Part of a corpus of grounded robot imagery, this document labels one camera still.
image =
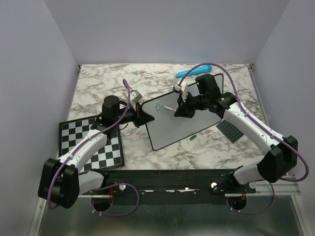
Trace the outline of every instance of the blue marker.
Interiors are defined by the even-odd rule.
[[[188,75],[195,75],[195,74],[200,74],[200,73],[207,73],[207,72],[210,72],[212,70],[212,66],[211,65],[203,65],[201,67],[198,67],[196,69],[194,69],[191,73],[189,73]],[[186,73],[188,72],[189,70],[185,70],[185,71],[182,71],[182,72],[178,72],[176,74],[176,78],[181,78],[183,77],[184,75],[186,75]]]

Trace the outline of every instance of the drawing on whiteboard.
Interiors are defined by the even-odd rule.
[[[159,112],[164,113],[164,111],[162,110],[162,108],[161,108],[161,106],[159,105],[159,103],[157,103],[156,109],[157,109],[157,113],[159,113]]]

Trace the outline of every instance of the green object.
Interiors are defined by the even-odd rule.
[[[197,137],[196,134],[195,134],[195,135],[192,135],[189,139],[190,139],[190,140],[193,140],[195,137]]]

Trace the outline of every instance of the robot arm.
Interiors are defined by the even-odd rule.
[[[154,117],[141,109],[139,104],[139,100],[142,98],[141,94],[135,90],[130,93],[130,97],[131,106],[127,109],[127,113],[120,124],[133,122],[136,127],[139,127],[153,121]],[[64,167],[61,169],[61,177],[56,179],[52,188],[52,202],[65,208],[70,208],[80,194],[102,186],[104,182],[103,175],[105,174],[97,173],[96,171],[83,175],[79,175],[79,173],[86,162],[107,144],[108,140],[111,139],[112,133],[117,132],[116,126],[96,136],[97,133],[110,127],[121,118],[125,108],[120,109],[120,104],[125,105],[125,102],[120,101],[116,96],[106,97],[102,105],[102,113],[96,119],[95,124],[92,125],[87,136],[73,148],[74,150],[78,149],[75,154],[72,155],[70,151],[58,160],[50,158],[45,162],[38,189],[39,197],[47,199],[52,179],[62,164],[64,164]]]
[[[282,134],[277,133],[261,122],[246,108],[245,111],[247,113],[244,114],[233,94],[229,92],[221,94],[214,76],[210,74],[199,76],[196,78],[196,83],[200,93],[198,96],[192,96],[187,92],[185,82],[182,82],[183,88],[181,88],[179,83],[175,83],[173,90],[180,95],[177,101],[178,108],[174,116],[192,118],[196,110],[209,110],[216,113],[249,137],[264,155],[260,162],[241,166],[230,173],[226,182],[221,185],[222,189],[233,189],[239,185],[259,180],[276,182],[296,166],[297,156],[285,145],[273,138],[278,137],[294,149],[297,149],[297,141],[294,137],[289,136],[285,138]],[[249,119],[248,115],[264,128],[270,130],[273,136],[270,137],[260,129]]]

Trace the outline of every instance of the whiteboard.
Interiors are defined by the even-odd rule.
[[[223,75],[215,75],[216,82],[223,93]],[[188,86],[192,96],[199,95],[196,83]],[[221,118],[209,112],[196,111],[193,118],[174,117],[174,111],[163,106],[177,109],[178,93],[169,92],[142,104],[144,112],[154,116],[155,120],[146,124],[153,150],[159,150],[221,121]]]

